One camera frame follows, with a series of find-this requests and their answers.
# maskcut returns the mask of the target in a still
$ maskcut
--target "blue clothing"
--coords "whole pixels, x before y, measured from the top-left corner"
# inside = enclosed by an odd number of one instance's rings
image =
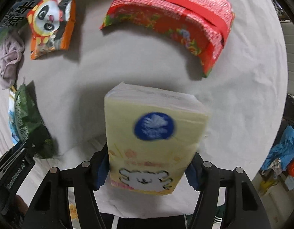
[[[281,160],[282,170],[286,170],[288,164],[294,158],[294,129],[292,126],[286,127],[279,144],[271,148],[261,170],[268,169],[277,158]]]

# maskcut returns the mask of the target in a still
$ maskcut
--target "orange snack bag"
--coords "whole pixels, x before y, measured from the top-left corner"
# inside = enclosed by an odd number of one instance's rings
[[[75,0],[41,0],[27,20],[32,30],[31,59],[67,50],[75,25]]]

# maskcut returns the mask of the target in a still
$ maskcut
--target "white fabric backdrop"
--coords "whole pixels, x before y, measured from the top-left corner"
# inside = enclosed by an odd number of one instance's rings
[[[197,58],[165,36],[132,24],[98,30],[112,0],[76,0],[70,49],[31,61],[30,32],[21,84],[33,81],[38,108],[59,146],[54,160],[38,160],[20,189],[30,202],[48,169],[75,167],[105,142],[103,98],[114,86],[151,86],[194,95],[212,112],[199,153],[219,168],[241,166],[252,179],[279,128],[287,90],[282,30],[271,0],[229,0],[236,14],[221,56],[207,79]],[[8,91],[0,89],[0,151],[11,145]],[[198,193],[183,178],[171,195],[112,188],[96,193],[101,212],[121,217],[192,213]],[[224,201],[221,192],[218,203]]]

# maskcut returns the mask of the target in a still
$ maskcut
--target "yellow tissue pack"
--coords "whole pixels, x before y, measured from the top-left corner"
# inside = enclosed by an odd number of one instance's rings
[[[121,83],[105,96],[112,186],[171,194],[209,118],[193,95]]]

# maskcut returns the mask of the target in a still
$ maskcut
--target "polar bear illustration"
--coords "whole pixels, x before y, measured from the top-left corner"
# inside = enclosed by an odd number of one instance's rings
[[[171,188],[170,183],[173,181],[169,177],[167,171],[160,171],[157,173],[149,171],[129,171],[125,168],[119,170],[119,173],[122,175],[120,181],[134,189],[143,190],[143,191],[156,191],[160,192],[165,189]]]

